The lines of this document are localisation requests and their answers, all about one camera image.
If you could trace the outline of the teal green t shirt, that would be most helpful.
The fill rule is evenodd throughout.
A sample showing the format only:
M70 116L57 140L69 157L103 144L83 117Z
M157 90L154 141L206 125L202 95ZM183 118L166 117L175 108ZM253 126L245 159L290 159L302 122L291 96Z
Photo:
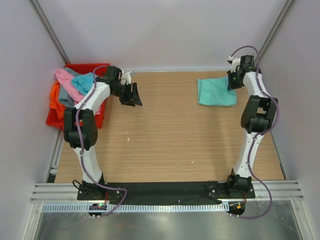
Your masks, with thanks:
M231 107L237 104L237 94L228 90L228 77L197 80L197 103L210 107Z

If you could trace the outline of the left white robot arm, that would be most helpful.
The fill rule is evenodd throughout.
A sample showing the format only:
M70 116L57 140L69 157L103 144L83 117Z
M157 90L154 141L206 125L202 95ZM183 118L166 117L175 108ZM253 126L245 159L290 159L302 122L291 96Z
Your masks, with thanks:
M82 181L78 192L101 200L108 190L103 173L98 165L95 144L98 127L95 115L101 104L110 96L119 99L122 105L142 106L138 85L132 81L132 73L116 66L106 66L105 72L85 74L89 89L84 98L73 107L64 110L64 139L76 153Z

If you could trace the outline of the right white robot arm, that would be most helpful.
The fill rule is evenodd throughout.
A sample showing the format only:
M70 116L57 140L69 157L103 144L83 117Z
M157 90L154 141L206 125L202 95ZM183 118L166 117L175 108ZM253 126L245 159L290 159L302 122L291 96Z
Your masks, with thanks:
M264 135L272 128L277 113L278 99L271 97L262 81L262 73L255 66L254 56L228 57L231 64L228 89L246 87L249 98L243 110L240 125L244 138L240 154L227 177L225 192L231 198L241 198L253 191L253 165Z

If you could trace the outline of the sky blue t shirt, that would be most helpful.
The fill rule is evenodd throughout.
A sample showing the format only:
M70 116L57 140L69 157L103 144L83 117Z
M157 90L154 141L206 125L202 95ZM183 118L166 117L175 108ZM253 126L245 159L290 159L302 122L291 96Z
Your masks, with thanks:
M96 75L93 75L92 72L80 74L71 80L71 84L78 90L79 93L85 96L91 90L94 84L94 77L96 77Z

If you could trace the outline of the grey t shirt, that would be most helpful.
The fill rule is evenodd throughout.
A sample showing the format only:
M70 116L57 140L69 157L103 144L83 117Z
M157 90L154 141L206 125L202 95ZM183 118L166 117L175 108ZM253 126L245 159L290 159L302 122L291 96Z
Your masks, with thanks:
M69 67L59 68L55 77L60 84L58 100L65 107L73 107L83 99L83 95L72 85L72 79L80 75Z

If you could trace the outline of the pink t shirt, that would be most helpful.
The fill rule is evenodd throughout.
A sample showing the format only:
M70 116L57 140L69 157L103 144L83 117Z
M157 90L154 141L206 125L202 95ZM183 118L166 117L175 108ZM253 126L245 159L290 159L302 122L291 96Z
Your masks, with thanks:
M58 102L64 107L79 103L93 86L92 72L79 74L66 67L57 69L54 74L60 85Z

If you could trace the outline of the orange t shirt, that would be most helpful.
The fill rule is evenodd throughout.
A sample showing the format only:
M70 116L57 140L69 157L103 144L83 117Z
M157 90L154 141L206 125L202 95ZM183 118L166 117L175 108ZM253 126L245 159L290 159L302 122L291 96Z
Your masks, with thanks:
M64 117L65 106L59 102L60 83L56 81L50 91L49 108L55 110L57 118L61 120Z

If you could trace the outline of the right corner aluminium post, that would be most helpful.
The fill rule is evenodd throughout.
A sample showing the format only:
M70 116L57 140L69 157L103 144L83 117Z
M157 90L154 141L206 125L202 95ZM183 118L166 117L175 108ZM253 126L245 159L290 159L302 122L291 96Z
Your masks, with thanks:
M284 2L283 7L281 8L279 14L275 18L275 21L274 21L270 31L268 32L268 34L262 44L262 47L260 48L260 50L258 52L258 57L257 57L257 61L256 61L258 66L260 65L261 59L264 57L268 48L270 47L270 45L272 44L272 42L276 38L277 34L279 33L282 25L286 21L286 18L290 14L290 12L296 2L297 2L296 0L286 0Z

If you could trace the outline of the corner aluminium post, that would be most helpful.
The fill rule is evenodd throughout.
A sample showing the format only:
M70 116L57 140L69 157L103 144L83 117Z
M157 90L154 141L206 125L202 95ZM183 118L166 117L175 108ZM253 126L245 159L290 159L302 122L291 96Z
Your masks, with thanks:
M290 14L290 12L296 2L297 2L296 0L286 0L284 2L283 7L281 8L279 14L275 18L275 21L274 21L270 31L268 32L268 34L262 44L262 47L260 48L260 50L258 52L258 57L257 57L257 61L256 61L258 66L260 65L261 59L264 57L268 48L270 47L270 45L272 44L272 42L276 38L277 34L279 33L282 25L286 21L286 18Z
M58 39L50 21L48 20L43 8L41 7L38 0L29 0L30 5L32 6L35 14L39 18L40 22L42 23L45 31L47 32L49 38L51 39L53 45L55 46L56 50L58 51L60 57L64 61L64 63L70 64L70 59L67 56L66 51L64 50L60 40Z

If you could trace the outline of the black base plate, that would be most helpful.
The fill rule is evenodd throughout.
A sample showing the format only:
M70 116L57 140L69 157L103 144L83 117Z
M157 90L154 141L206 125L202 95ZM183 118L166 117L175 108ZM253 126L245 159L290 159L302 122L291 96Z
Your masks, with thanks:
M196 206L217 205L222 200L240 199L244 197L254 199L253 186L247 191L227 189L225 182L213 180L198 182L109 182L109 188L101 189L95 184L91 188L82 185L78 188L77 199L80 201L98 201L108 199L112 205L117 205L126 189L127 195L123 205L137 206Z

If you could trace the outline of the aluminium frame rail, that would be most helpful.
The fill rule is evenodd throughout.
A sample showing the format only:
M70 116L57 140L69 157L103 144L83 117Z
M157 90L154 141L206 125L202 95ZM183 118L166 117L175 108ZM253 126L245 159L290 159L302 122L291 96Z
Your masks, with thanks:
M71 183L37 183L31 203L64 203L77 201L78 190Z

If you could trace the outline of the left corner aluminium post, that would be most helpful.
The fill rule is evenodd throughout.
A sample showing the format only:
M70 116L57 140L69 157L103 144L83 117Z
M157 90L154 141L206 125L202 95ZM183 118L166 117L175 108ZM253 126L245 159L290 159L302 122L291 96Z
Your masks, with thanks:
M29 0L30 5L32 6L35 14L39 18L40 22L42 23L45 31L47 32L49 38L51 39L53 45L55 46L56 50L58 51L60 57L64 61L64 63L70 64L70 59L67 56L66 51L64 50L60 40L58 39L50 21L48 20L43 8L41 7L38 0Z

